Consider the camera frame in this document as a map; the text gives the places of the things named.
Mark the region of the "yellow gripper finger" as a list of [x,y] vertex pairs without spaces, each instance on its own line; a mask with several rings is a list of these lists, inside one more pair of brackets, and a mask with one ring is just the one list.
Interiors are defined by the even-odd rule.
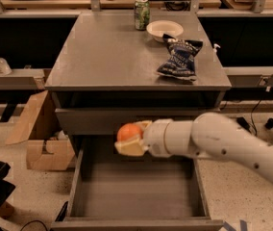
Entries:
[[125,156],[140,157],[143,156],[146,151],[143,139],[139,135],[125,141],[117,141],[114,146],[119,154]]
[[149,125],[152,124],[151,120],[142,120],[142,121],[137,121],[136,125],[142,130],[144,131]]

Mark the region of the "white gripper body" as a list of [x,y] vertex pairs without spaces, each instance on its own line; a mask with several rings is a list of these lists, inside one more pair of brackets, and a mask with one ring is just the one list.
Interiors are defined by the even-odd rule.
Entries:
[[164,136],[167,126],[172,119],[159,119],[152,122],[143,133],[145,149],[154,157],[169,158],[171,154],[167,151]]

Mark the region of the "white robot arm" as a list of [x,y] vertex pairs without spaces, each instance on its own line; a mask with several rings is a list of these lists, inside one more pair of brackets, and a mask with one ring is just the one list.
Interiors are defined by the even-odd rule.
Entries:
[[123,125],[114,147],[125,156],[173,155],[199,160],[232,161],[253,170],[273,184],[273,144],[244,130],[218,113],[193,120],[144,120]]

